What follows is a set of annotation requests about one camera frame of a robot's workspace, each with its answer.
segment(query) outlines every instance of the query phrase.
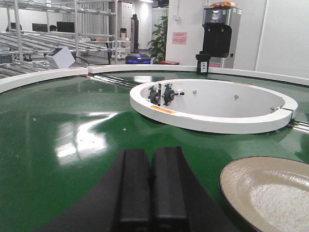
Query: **green conveyor belt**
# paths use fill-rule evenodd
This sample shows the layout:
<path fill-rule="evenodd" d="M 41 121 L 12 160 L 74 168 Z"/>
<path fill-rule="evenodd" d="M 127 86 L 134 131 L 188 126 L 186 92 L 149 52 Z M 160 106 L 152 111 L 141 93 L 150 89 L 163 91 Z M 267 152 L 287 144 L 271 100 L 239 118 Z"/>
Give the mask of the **green conveyor belt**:
<path fill-rule="evenodd" d="M 204 78 L 191 72 L 110 75 L 137 84 Z M 229 75 L 209 78 L 286 94 L 298 103 L 295 119 L 309 121 L 308 87 Z M 1 232 L 28 232 L 58 215 L 91 189 L 122 148 L 145 148 L 152 155 L 159 146 L 181 146 L 199 181 L 232 218 L 218 187 L 220 170 L 230 161 L 275 156 L 309 163 L 309 134 L 290 128 L 247 135 L 181 129 L 137 113 L 129 91 L 76 76 L 0 94 Z M 241 220 L 234 223 L 246 231 Z"/>

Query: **juice machine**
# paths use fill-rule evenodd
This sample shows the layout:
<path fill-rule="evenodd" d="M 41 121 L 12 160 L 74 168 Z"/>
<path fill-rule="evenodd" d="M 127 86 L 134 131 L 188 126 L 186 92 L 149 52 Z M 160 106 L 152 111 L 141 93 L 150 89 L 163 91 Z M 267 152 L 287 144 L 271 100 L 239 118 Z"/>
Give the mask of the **juice machine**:
<path fill-rule="evenodd" d="M 204 8 L 203 51 L 197 55 L 197 73 L 207 73 L 209 63 L 220 68 L 234 67 L 240 16 L 241 9 L 232 6 Z"/>

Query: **pink sign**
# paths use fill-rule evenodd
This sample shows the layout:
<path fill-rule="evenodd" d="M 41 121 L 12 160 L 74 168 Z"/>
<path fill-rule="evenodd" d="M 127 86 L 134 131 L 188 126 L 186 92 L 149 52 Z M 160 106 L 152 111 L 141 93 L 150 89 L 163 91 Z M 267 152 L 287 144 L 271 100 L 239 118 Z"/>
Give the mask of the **pink sign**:
<path fill-rule="evenodd" d="M 187 32 L 173 32 L 173 44 L 186 44 Z"/>

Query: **green leaves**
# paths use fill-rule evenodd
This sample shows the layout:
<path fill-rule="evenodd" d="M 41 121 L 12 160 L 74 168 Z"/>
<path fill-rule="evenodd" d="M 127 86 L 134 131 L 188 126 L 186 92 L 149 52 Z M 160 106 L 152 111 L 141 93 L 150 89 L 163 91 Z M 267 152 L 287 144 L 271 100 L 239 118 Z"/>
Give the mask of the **green leaves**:
<path fill-rule="evenodd" d="M 159 61 L 165 60 L 166 56 L 166 39 L 168 34 L 168 17 L 161 16 L 159 19 L 162 21 L 160 24 L 154 24 L 157 28 L 152 32 L 152 35 L 156 36 L 155 39 L 150 40 L 147 46 L 151 46 L 149 52 L 150 57 L 154 58 L 154 64 L 157 64 Z"/>

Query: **beige plate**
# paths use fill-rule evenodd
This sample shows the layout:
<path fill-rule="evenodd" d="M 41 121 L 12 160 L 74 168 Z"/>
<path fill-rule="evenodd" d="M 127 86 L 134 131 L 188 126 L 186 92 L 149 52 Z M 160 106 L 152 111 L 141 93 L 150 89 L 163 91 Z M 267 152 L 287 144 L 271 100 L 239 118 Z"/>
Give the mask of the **beige plate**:
<path fill-rule="evenodd" d="M 248 157 L 226 165 L 220 187 L 231 206 L 262 232 L 309 232 L 309 165 Z"/>

